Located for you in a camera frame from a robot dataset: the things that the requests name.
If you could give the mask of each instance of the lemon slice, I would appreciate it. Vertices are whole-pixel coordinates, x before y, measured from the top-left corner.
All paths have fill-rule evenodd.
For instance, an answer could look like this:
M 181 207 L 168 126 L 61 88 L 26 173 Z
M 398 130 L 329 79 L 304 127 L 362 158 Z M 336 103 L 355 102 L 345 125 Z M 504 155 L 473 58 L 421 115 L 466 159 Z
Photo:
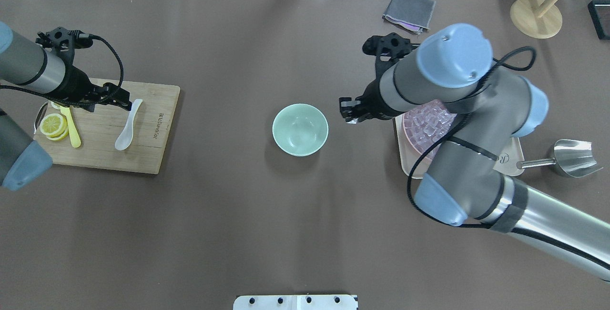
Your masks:
M 59 113 L 50 113 L 44 116 L 40 123 L 40 133 L 46 136 L 59 136 L 68 127 L 66 118 Z
M 66 136 L 68 136 L 68 127 L 66 127 L 63 133 L 59 134 L 58 136 L 47 136 L 46 138 L 50 139 L 51 141 L 59 141 L 65 139 Z

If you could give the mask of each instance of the cloth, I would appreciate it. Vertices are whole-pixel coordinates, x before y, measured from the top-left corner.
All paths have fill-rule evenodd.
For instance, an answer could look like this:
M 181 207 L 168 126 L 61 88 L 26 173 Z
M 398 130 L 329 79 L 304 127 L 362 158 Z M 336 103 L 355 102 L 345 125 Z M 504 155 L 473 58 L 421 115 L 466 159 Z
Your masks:
M 435 0 L 390 0 L 382 17 L 419 35 L 423 30 L 430 29 L 430 19 L 435 5 Z

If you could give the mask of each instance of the black box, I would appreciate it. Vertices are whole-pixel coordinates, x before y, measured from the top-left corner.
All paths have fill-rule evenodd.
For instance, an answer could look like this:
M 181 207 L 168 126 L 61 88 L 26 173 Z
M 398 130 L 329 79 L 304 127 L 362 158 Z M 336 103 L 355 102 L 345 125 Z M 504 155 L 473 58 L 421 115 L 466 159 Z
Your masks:
M 610 0 L 591 0 L 589 13 L 600 40 L 610 40 Z

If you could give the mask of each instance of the white bracket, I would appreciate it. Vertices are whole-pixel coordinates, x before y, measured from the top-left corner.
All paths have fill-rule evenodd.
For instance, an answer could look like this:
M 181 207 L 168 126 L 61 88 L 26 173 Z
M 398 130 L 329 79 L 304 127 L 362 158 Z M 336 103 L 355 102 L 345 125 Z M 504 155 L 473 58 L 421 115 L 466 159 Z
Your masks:
M 240 296 L 233 310 L 358 310 L 357 295 Z

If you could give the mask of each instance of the wooden round base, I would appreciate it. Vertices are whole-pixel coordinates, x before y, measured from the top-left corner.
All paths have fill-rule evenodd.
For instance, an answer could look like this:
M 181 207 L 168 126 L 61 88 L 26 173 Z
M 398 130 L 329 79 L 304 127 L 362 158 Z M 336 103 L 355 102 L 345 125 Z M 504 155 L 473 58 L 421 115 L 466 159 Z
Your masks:
M 544 0 L 516 0 L 510 7 L 512 23 L 523 32 L 536 39 L 548 39 L 561 29 L 562 17 L 559 9 L 553 5 L 540 19 L 534 12 Z

